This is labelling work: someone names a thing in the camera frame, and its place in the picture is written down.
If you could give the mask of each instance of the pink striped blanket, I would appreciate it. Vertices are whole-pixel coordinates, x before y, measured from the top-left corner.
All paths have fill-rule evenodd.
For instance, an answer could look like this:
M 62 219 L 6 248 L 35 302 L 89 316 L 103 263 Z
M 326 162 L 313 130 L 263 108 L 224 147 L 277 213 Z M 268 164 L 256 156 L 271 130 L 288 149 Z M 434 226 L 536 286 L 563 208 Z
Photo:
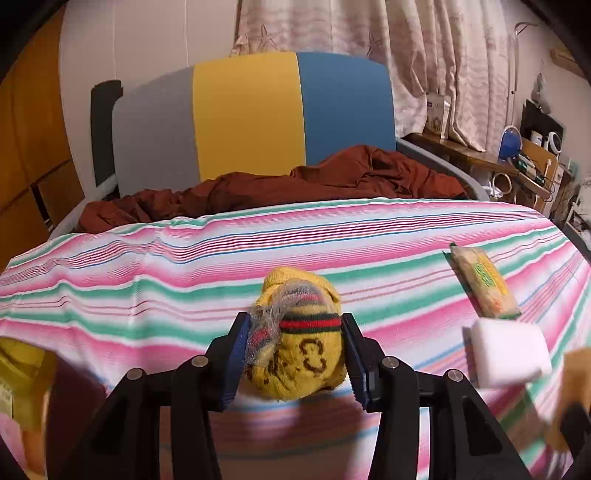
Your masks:
M 449 243 L 478 245 L 544 332 L 553 374 L 480 393 L 528 467 L 545 475 L 541 437 L 562 356 L 588 343 L 591 269 L 546 218 L 506 203 L 348 200 L 176 218 L 100 235 L 72 234 L 14 258 L 0 277 L 0 335 L 57 351 L 113 388 L 132 367 L 175 368 L 224 334 L 290 265 L 324 275 L 366 336 L 415 369 L 473 378 L 465 328 L 476 312 L 448 263 Z M 264 401 L 241 386 L 212 414 L 224 478 L 366 478 L 379 414 L 350 385 L 299 402 Z M 420 477 L 428 473 L 421 414 Z M 164 445 L 165 456 L 167 445 Z

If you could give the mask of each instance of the wooden cabinet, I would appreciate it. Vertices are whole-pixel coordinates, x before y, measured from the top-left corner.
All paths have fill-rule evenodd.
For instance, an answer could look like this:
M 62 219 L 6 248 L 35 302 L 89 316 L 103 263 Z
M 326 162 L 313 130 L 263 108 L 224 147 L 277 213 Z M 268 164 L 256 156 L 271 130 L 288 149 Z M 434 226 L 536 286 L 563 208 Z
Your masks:
M 49 231 L 31 192 L 17 198 L 0 213 L 0 271 L 8 261 L 47 241 Z
M 14 126 L 29 182 L 72 157 L 60 95 L 63 12 L 62 8 L 35 33 L 14 64 Z
M 61 108 L 63 15 L 33 35 L 0 84 L 0 271 L 47 240 L 46 211 L 57 225 L 84 197 Z
M 14 70 L 10 69 L 0 83 L 0 209 L 28 187 L 12 121 L 13 84 Z

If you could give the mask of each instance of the snack package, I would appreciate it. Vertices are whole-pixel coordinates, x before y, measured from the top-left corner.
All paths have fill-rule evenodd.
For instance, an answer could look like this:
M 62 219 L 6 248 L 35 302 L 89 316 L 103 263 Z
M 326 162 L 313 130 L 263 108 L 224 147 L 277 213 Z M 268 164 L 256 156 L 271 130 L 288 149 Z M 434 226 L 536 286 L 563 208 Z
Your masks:
M 450 250 L 485 317 L 514 319 L 521 315 L 515 297 L 483 249 L 451 244 Z

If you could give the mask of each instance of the pink curtain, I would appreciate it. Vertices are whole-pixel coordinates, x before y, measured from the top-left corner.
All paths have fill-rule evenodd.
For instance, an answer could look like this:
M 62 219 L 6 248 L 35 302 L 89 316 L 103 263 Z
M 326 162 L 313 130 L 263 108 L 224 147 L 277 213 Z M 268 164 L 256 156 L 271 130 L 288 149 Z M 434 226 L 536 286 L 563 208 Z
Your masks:
M 450 137 L 496 152 L 508 37 L 500 0 L 243 0 L 233 54 L 329 51 L 387 66 L 396 133 L 422 132 L 426 93 L 452 100 Z

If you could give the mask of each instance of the brown blanket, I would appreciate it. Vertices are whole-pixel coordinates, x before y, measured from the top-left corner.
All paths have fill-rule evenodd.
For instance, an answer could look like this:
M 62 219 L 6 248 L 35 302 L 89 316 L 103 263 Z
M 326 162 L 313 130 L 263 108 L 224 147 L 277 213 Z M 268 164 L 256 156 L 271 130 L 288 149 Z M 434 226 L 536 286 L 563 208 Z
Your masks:
M 77 231 L 101 233 L 119 225 L 177 216 L 287 203 L 361 198 L 467 198 L 454 178 L 436 173 L 400 152 L 367 145 L 342 150 L 316 167 L 297 167 L 289 176 L 228 173 L 184 192 L 143 190 L 121 200 L 89 203 Z

